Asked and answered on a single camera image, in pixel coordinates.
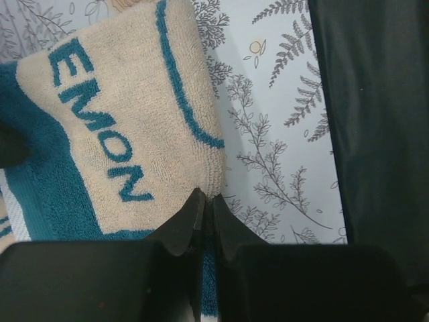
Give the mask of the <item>blue beige Doraemon towel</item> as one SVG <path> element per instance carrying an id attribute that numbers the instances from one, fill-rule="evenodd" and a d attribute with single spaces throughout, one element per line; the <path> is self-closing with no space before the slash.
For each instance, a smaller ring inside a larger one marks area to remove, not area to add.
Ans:
<path id="1" fill-rule="evenodd" d="M 225 143 L 189 1 L 144 1 L 1 65 L 1 118 L 30 157 L 5 173 L 33 241 L 141 239 L 199 188 Z"/>

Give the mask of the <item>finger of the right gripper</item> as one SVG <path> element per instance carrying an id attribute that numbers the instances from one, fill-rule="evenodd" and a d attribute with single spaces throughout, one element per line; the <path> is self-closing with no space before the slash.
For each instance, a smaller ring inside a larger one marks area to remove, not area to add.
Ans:
<path id="1" fill-rule="evenodd" d="M 17 129 L 1 121 L 1 169 L 23 164 L 32 154 L 27 137 Z"/>

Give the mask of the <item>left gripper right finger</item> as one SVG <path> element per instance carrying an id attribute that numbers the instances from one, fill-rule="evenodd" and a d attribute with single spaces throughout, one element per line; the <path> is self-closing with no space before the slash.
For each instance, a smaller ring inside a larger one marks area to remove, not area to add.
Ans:
<path id="1" fill-rule="evenodd" d="M 372 246 L 269 244 L 213 201 L 220 321 L 427 321 L 391 256 Z"/>

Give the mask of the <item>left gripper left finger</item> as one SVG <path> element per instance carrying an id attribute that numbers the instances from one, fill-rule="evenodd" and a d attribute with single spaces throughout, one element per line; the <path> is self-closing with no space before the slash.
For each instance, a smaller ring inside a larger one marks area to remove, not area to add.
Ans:
<path id="1" fill-rule="evenodd" d="M 22 242 L 1 255 L 2 321 L 199 321 L 205 196 L 137 241 Z"/>

